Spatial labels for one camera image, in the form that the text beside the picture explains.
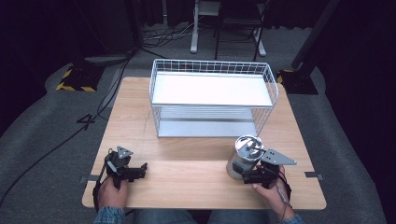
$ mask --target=chair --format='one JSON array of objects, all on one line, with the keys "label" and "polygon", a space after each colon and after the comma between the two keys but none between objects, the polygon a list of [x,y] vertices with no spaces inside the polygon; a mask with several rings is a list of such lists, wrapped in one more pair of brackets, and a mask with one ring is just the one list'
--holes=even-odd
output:
[{"label": "chair", "polygon": [[[253,61],[256,61],[257,53],[262,39],[263,15],[269,6],[271,0],[221,0],[219,6],[218,24],[215,30],[216,36],[216,52],[215,60],[218,58],[219,42],[247,42],[253,39],[256,45]],[[264,3],[264,10],[261,12],[258,5]],[[251,30],[249,36],[245,40],[225,40],[220,39],[220,31],[225,29]],[[258,31],[258,41],[255,40],[254,31]]]}]

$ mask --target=stand base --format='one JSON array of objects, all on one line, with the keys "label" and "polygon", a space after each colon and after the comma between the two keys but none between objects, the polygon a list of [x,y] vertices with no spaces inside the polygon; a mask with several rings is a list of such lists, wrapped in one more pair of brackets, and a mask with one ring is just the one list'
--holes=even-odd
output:
[{"label": "stand base", "polygon": [[56,90],[97,91],[97,85],[104,71],[103,66],[82,69],[72,65],[67,69]]},{"label": "stand base", "polygon": [[303,77],[299,71],[280,70],[276,73],[276,78],[285,87],[287,94],[318,95],[311,77]]}]

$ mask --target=wooden tabletop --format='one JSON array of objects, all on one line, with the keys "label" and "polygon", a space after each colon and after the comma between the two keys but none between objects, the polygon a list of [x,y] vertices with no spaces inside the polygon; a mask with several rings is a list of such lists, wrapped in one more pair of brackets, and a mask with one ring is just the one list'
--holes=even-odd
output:
[{"label": "wooden tabletop", "polygon": [[[283,86],[278,102],[265,123],[260,138],[297,161],[285,166],[294,209],[326,207],[304,140]],[[266,201],[249,184],[230,178],[227,160],[234,153],[233,138],[158,138],[149,101],[149,78],[126,77],[111,112],[106,131],[92,167],[99,175],[110,148],[125,147],[134,152],[130,167],[148,163],[146,177],[129,184],[127,207],[188,209],[268,209]],[[93,207],[89,181],[82,203]]]}]

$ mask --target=person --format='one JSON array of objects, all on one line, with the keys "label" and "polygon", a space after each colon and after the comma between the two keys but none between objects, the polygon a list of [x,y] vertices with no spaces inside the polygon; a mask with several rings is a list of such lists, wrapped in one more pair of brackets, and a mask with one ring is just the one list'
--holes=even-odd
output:
[{"label": "person", "polygon": [[[285,174],[283,166],[279,166],[281,174]],[[302,224],[302,218],[294,212],[289,204],[285,184],[278,178],[270,189],[252,184],[252,189],[268,202],[282,224]],[[99,189],[99,211],[94,224],[121,224],[124,221],[124,207],[128,194],[128,181],[122,180],[120,190],[114,187],[112,178],[107,178]],[[213,210],[208,223],[210,224],[240,224],[268,222],[265,210]],[[133,224],[196,224],[192,215],[184,209],[135,209]]]}]

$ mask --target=hand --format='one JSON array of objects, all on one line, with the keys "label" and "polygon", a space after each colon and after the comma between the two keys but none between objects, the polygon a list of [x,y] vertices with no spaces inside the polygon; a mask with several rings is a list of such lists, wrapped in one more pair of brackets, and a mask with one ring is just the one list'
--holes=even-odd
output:
[{"label": "hand", "polygon": [[120,190],[114,187],[113,178],[107,178],[99,189],[99,208],[110,206],[123,209],[128,196],[128,180],[121,180]]},{"label": "hand", "polygon": [[[285,168],[282,165],[279,166],[279,171],[281,175],[285,174]],[[278,189],[280,189],[285,198],[289,201],[288,194],[286,193],[285,189],[285,184],[279,178],[276,180],[276,183],[271,189],[265,189],[257,184],[252,184],[251,187],[262,197],[264,197],[264,199],[268,202],[268,205],[270,205],[271,209],[276,213],[280,221],[287,220],[295,216],[295,213],[291,206],[282,201],[282,198],[278,192]]]}]

